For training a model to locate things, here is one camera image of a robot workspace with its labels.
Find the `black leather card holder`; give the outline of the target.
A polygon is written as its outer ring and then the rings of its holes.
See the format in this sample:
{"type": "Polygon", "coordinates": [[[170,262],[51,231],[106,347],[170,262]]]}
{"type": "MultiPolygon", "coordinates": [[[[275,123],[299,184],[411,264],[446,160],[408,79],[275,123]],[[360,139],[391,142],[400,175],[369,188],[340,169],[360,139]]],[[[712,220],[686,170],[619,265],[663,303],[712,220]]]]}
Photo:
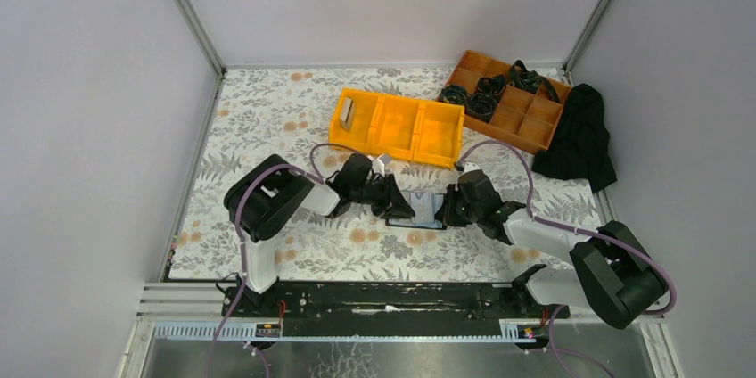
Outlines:
{"type": "Polygon", "coordinates": [[[441,210],[444,202],[442,193],[425,191],[401,191],[402,196],[408,202],[415,215],[411,218],[387,218],[386,226],[419,228],[429,230],[444,230],[447,226],[436,214],[441,210]]]}

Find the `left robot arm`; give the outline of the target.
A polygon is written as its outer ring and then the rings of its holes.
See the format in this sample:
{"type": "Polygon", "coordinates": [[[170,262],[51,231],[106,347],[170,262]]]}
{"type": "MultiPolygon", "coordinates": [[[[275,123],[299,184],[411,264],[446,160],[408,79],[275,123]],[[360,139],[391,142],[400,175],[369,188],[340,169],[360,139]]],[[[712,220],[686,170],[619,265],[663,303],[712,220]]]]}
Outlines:
{"type": "Polygon", "coordinates": [[[353,153],[325,180],[314,179],[277,154],[269,155],[227,191],[223,204],[242,245],[241,282],[263,293],[278,280],[275,239],[300,209],[337,218],[353,204],[374,216],[407,219],[415,211],[379,161],[353,153]]]}

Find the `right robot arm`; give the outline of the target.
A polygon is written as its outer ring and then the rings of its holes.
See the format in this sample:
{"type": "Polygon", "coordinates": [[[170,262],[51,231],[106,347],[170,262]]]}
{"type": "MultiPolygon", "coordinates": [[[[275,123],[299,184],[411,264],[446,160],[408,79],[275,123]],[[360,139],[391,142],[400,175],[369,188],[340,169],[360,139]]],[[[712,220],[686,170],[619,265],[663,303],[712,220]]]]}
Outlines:
{"type": "Polygon", "coordinates": [[[505,201],[479,168],[449,185],[436,219],[446,226],[477,226],[488,238],[534,249],[568,264],[530,267],[511,285],[537,306],[589,308],[606,324],[624,329],[653,304],[675,299],[669,277],[621,222],[595,229],[545,218],[530,202],[505,201]]]}

